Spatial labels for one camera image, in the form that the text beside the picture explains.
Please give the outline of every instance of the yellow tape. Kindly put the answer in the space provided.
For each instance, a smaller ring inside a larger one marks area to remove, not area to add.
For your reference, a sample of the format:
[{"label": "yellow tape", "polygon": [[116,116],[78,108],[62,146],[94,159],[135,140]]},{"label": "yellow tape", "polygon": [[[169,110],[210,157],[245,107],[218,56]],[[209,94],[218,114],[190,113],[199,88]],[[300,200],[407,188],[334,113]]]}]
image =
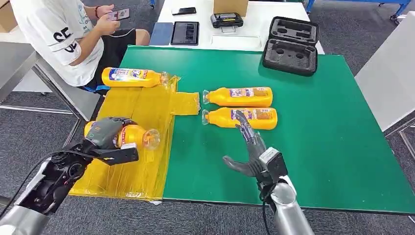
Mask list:
[{"label": "yellow tape", "polygon": [[172,94],[174,105],[170,113],[174,115],[198,115],[200,110],[199,93],[175,92]]},{"label": "yellow tape", "polygon": [[161,142],[156,150],[139,150],[137,162],[108,166],[93,160],[84,176],[76,182],[71,195],[159,200],[162,197],[173,135],[174,105],[179,78],[169,86],[151,88],[111,88],[97,120],[109,116],[128,117],[144,129],[157,129]]}]

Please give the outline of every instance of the person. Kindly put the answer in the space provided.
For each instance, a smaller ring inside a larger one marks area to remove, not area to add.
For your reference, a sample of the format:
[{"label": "person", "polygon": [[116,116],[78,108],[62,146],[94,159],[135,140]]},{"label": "person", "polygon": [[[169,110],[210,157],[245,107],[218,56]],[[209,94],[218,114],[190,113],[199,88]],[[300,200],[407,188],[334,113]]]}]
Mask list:
[{"label": "person", "polygon": [[[122,29],[107,13],[80,0],[11,0],[19,28],[33,48],[71,86],[105,94],[101,73],[119,67],[127,45],[148,45],[144,29]],[[96,19],[95,27],[91,19]]]}]

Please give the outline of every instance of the knee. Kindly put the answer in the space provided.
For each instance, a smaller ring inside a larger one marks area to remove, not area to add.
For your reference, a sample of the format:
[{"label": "knee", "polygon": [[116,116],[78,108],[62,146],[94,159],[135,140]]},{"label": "knee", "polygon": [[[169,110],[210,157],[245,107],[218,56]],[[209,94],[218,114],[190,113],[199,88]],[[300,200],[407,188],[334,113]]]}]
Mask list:
[{"label": "knee", "polygon": [[136,45],[148,46],[150,34],[145,29],[136,29]]}]

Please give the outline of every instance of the blue notebook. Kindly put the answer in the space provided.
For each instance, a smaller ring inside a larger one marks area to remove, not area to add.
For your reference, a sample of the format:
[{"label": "blue notebook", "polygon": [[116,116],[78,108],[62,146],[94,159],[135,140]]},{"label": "blue notebook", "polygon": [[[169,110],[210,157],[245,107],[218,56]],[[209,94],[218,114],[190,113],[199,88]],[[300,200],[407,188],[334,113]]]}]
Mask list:
[{"label": "blue notebook", "polygon": [[155,23],[151,34],[150,46],[169,45],[173,34],[173,23]]}]

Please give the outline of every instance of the smartphone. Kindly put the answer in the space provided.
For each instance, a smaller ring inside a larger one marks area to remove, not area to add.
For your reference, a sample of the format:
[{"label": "smartphone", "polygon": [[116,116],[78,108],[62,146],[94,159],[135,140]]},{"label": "smartphone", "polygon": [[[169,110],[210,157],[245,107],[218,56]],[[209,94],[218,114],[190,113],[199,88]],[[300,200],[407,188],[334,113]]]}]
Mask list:
[{"label": "smartphone", "polygon": [[109,15],[109,20],[110,21],[120,21],[120,20],[124,20],[124,19],[128,19],[130,18],[130,9],[126,8],[126,9],[122,9],[119,11],[113,11],[110,13],[107,13],[107,15]]},{"label": "smartphone", "polygon": [[196,14],[196,8],[195,7],[180,8],[178,11],[172,11],[171,14],[173,16]]}]

